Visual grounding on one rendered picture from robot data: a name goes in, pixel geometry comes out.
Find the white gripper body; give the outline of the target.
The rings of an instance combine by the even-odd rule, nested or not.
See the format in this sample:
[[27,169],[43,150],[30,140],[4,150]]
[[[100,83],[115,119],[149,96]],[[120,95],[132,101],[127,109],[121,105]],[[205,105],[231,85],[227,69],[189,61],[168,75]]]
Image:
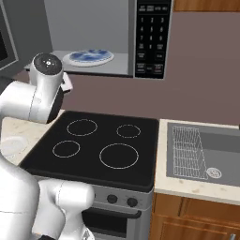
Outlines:
[[70,93],[73,90],[72,82],[66,73],[63,74],[63,81],[61,83],[61,87],[65,94]]

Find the blue and white plate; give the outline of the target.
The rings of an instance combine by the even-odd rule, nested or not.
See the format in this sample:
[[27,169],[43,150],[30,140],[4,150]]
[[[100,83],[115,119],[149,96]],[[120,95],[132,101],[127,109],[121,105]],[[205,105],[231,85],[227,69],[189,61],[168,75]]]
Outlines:
[[82,50],[71,52],[63,57],[63,62],[78,68],[90,68],[104,65],[114,59],[114,54],[107,50]]

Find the grey microwave door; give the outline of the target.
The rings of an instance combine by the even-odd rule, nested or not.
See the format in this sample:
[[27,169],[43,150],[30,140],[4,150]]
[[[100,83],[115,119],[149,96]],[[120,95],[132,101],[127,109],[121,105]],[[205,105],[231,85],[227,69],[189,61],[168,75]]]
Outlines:
[[18,60],[4,0],[0,0],[0,70],[15,64]]

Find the grey microwave oven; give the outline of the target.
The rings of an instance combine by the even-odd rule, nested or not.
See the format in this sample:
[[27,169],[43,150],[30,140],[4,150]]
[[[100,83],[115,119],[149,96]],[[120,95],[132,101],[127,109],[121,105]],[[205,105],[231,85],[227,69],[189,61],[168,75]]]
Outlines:
[[[52,53],[68,73],[165,77],[173,0],[44,0]],[[76,67],[71,53],[105,50],[113,60]]]

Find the black hob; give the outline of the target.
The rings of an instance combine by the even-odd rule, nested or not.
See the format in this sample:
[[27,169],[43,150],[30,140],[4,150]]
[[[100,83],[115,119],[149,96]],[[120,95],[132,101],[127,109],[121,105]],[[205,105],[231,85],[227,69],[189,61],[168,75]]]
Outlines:
[[67,111],[21,162],[33,175],[148,192],[158,120]]

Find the silver oven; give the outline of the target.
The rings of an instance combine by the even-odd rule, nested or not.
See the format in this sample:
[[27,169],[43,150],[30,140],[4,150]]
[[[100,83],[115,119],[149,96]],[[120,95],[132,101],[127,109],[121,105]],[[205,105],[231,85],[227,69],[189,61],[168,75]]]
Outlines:
[[[41,188],[48,183],[52,186],[46,189],[53,195],[53,202],[65,213],[66,224],[59,236],[59,240],[110,240],[102,234],[93,233],[83,221],[83,211],[90,207],[106,209],[124,213],[142,211],[137,220],[134,235],[130,240],[148,240],[150,231],[150,217],[154,187],[133,185],[127,180],[108,181],[93,177],[42,176],[37,175]],[[113,194],[118,200],[109,203],[107,197]],[[130,207],[128,198],[135,198],[138,204]]]

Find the black oven door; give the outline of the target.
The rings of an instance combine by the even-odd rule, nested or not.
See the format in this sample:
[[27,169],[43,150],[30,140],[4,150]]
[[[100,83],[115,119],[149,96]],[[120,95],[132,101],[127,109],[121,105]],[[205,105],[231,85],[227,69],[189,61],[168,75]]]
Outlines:
[[85,225],[93,232],[113,240],[130,240],[139,218],[112,217],[101,214],[82,213]]

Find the grey sink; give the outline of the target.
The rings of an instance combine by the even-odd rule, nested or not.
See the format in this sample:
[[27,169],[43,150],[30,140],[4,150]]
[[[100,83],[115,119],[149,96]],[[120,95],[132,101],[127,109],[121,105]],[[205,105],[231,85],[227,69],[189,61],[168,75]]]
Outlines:
[[[200,131],[207,180],[191,179],[173,174],[173,126],[197,128]],[[166,175],[185,180],[240,187],[240,130],[168,123]]]

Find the wooden drawer front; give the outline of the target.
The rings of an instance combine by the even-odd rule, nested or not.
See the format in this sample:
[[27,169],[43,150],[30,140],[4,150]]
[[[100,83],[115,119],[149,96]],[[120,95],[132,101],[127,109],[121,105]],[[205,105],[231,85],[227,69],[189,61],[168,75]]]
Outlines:
[[153,212],[173,218],[189,218],[240,225],[240,205],[154,194]]

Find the wooden cupboard door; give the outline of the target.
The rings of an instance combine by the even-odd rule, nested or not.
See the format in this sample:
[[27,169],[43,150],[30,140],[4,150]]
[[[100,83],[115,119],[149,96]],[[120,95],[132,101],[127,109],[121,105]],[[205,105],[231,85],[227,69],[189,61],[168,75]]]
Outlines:
[[229,240],[231,233],[240,240],[240,227],[153,214],[149,240]]

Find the wooden wall cupboard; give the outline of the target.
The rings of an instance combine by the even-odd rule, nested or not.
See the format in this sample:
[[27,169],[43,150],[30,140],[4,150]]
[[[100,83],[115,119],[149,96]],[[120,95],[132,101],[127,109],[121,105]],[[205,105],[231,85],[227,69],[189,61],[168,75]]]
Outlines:
[[175,11],[240,12],[240,0],[174,0]]

